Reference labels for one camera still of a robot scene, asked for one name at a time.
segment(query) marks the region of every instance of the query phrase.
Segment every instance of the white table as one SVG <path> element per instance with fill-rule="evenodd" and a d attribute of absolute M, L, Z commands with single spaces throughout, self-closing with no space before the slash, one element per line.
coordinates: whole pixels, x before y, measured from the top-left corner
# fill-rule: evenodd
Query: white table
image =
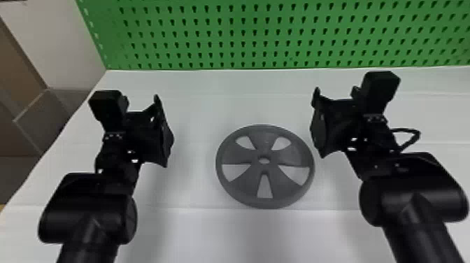
<path fill-rule="evenodd" d="M 358 211 L 360 181 L 347 159 L 341 153 L 320 159 L 308 130 L 313 88 L 347 97 L 367 71 L 106 72 L 96 90 L 120 90 L 130 110 L 142 110 L 158 93 L 176 137 L 169 168 L 146 164 L 141 170 L 137 234 L 116 262 L 394 262 L 382 230 Z M 410 150 L 432 152 L 470 192 L 470 67 L 393 71 L 401 85 L 385 113 L 390 126 L 421 130 Z M 288 208 L 247 208 L 215 175 L 222 140 L 257 123 L 289 129 L 313 151 L 313 184 Z M 0 262 L 55 262 L 59 246 L 37 238 L 39 216 L 65 174 L 92 171 L 102 134 L 83 104 L 0 214 Z M 470 262 L 470 220 L 448 228 Z"/>

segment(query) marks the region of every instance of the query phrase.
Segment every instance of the wheel spoke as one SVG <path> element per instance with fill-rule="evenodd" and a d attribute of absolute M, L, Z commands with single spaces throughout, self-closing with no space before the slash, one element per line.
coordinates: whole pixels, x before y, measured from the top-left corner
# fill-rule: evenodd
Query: wheel spoke
<path fill-rule="evenodd" d="M 277 158 L 279 165 L 298 167 L 309 166 L 308 156 L 310 155 L 308 152 L 301 152 L 301 150 L 298 147 L 295 147 L 294 144 L 290 144 L 284 149 L 274 151 L 273 155 Z"/>
<path fill-rule="evenodd" d="M 271 132 L 252 131 L 248 134 L 251 142 L 255 146 L 256 150 L 267 152 L 272 149 L 276 139 L 279 135 Z"/>
<path fill-rule="evenodd" d="M 227 146 L 222 156 L 222 164 L 249 164 L 253 159 L 255 150 L 247 149 L 233 142 Z"/>
<path fill-rule="evenodd" d="M 256 197 L 261 182 L 261 166 L 252 165 L 244 171 L 238 178 L 230 182 L 233 186 L 252 197 Z"/>
<path fill-rule="evenodd" d="M 269 166 L 268 178 L 274 199 L 288 197 L 301 188 L 300 185 L 286 176 L 277 165 Z"/>

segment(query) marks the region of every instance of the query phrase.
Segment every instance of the green pegboard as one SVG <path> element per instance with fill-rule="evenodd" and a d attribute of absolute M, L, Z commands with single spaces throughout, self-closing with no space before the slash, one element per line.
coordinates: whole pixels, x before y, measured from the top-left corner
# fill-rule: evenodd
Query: green pegboard
<path fill-rule="evenodd" d="M 470 64 L 470 0 L 77 4 L 108 69 Z"/>

